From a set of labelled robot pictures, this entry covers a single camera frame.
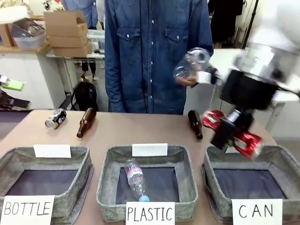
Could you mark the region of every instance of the brown glass bottle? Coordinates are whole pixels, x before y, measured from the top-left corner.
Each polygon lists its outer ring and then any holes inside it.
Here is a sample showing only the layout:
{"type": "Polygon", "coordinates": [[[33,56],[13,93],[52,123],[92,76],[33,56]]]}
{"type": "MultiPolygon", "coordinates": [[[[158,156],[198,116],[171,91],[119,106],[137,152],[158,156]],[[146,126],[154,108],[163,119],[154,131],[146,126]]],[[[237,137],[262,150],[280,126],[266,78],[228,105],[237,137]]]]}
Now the brown glass bottle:
{"type": "Polygon", "coordinates": [[[95,120],[97,111],[94,110],[93,108],[88,108],[81,121],[80,121],[80,127],[77,132],[77,137],[81,138],[85,134],[85,132],[93,125],[93,122],[95,120]]]}
{"type": "Polygon", "coordinates": [[[196,110],[191,110],[188,112],[187,116],[192,130],[196,134],[196,138],[198,140],[202,140],[203,139],[202,123],[201,123],[199,113],[196,110]]]}

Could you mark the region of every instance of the plastic bottle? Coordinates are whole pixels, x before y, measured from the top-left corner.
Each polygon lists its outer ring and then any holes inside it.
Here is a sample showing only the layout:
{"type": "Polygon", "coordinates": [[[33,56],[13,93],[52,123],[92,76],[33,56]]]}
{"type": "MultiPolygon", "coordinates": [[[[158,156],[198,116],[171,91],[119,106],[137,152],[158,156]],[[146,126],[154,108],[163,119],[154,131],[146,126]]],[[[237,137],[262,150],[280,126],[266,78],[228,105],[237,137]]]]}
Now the plastic bottle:
{"type": "Polygon", "coordinates": [[[205,71],[210,60],[209,53],[203,48],[192,48],[185,54],[173,71],[174,77],[187,78],[196,71],[205,71]]]}
{"type": "Polygon", "coordinates": [[[124,169],[133,195],[139,200],[139,202],[149,202],[149,197],[145,195],[146,184],[144,175],[136,160],[134,158],[127,160],[124,169]]]}

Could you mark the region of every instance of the white paper sign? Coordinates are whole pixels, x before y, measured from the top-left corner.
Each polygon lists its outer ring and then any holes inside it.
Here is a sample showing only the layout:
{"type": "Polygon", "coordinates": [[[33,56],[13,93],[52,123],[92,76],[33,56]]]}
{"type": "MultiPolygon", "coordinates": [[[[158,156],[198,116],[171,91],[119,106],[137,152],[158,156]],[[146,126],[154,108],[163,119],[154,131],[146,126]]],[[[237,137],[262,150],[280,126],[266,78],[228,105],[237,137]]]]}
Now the white paper sign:
{"type": "Polygon", "coordinates": [[[144,156],[167,156],[168,144],[132,144],[132,156],[144,157],[144,156]]]}
{"type": "Polygon", "coordinates": [[[127,202],[126,225],[175,225],[175,203],[127,202]]]}
{"type": "Polygon", "coordinates": [[[234,225],[282,225],[282,199],[232,199],[234,225]]]}
{"type": "Polygon", "coordinates": [[[37,158],[71,158],[69,144],[34,144],[33,149],[37,158]]]}
{"type": "Polygon", "coordinates": [[[50,225],[54,195],[5,196],[0,225],[50,225]]]}

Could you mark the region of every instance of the felt basket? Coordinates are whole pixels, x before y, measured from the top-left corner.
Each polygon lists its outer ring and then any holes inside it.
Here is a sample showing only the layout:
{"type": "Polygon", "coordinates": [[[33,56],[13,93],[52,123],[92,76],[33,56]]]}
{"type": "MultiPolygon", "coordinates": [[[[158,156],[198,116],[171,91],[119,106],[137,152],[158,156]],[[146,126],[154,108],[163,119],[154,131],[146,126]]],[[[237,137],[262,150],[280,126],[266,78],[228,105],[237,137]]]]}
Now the felt basket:
{"type": "Polygon", "coordinates": [[[33,147],[12,149],[0,159],[0,211],[6,195],[55,195],[51,224],[72,224],[91,168],[85,147],[71,147],[71,158],[37,158],[33,147]]]}
{"type": "Polygon", "coordinates": [[[260,156],[249,161],[239,153],[226,154],[211,146],[205,153],[202,174],[220,222],[232,222],[231,199],[247,198],[283,199],[283,221],[300,218],[300,166],[283,147],[265,145],[260,156]]]}
{"type": "MultiPolygon", "coordinates": [[[[106,222],[125,220],[126,202],[137,201],[131,198],[123,168],[130,158],[132,146],[112,147],[106,153],[96,194],[106,222]]],[[[191,220],[198,191],[188,151],[181,146],[168,146],[167,156],[135,159],[143,171],[150,201],[175,202],[175,220],[191,220]]]]}

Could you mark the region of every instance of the black pole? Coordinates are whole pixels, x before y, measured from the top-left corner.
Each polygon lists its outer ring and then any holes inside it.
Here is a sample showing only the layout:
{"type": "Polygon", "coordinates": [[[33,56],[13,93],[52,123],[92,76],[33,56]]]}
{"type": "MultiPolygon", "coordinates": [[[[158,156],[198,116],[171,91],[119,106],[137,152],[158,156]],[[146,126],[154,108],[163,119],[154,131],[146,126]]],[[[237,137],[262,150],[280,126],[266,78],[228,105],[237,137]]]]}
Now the black pole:
{"type": "Polygon", "coordinates": [[[251,28],[252,28],[254,17],[255,17],[255,14],[256,14],[258,1],[259,0],[256,0],[256,2],[255,2],[255,6],[254,6],[254,9],[253,9],[253,12],[252,12],[251,20],[250,20],[250,23],[249,23],[249,26],[248,26],[248,30],[247,30],[247,33],[246,33],[246,37],[245,37],[245,41],[243,43],[242,49],[246,48],[246,44],[247,44],[247,41],[248,41],[248,38],[249,38],[249,35],[250,35],[250,31],[251,31],[251,28]]]}

